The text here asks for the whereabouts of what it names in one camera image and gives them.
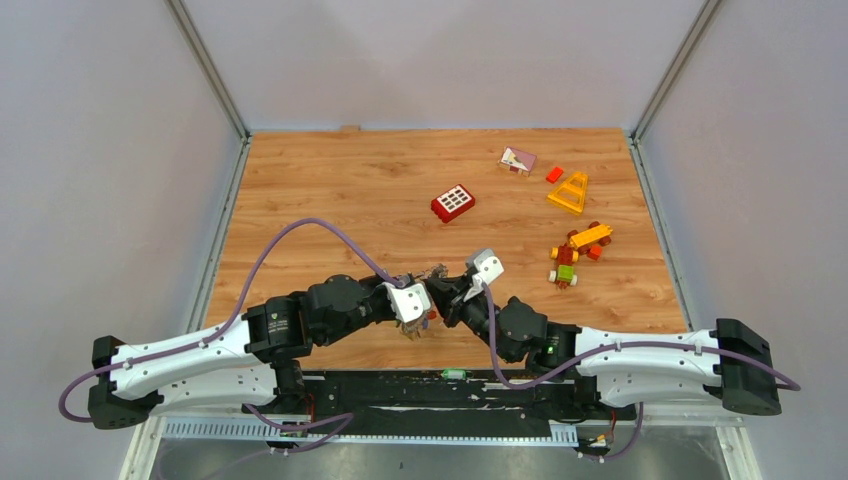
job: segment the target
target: gray wall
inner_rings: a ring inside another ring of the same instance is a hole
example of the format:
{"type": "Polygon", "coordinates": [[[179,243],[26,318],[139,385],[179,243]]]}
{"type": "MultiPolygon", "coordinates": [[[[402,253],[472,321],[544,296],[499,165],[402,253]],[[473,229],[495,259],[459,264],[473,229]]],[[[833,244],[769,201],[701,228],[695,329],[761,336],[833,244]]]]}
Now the gray wall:
{"type": "Polygon", "coordinates": [[[750,419],[767,480],[845,478],[848,3],[727,1],[645,141],[698,326],[736,316],[804,387],[750,419]]]}
{"type": "Polygon", "coordinates": [[[701,0],[188,0],[252,129],[633,127],[701,0]]]}
{"type": "Polygon", "coordinates": [[[132,431],[67,422],[57,398],[95,337],[185,324],[238,145],[163,2],[16,3],[0,7],[0,477],[111,479],[132,431]]]}

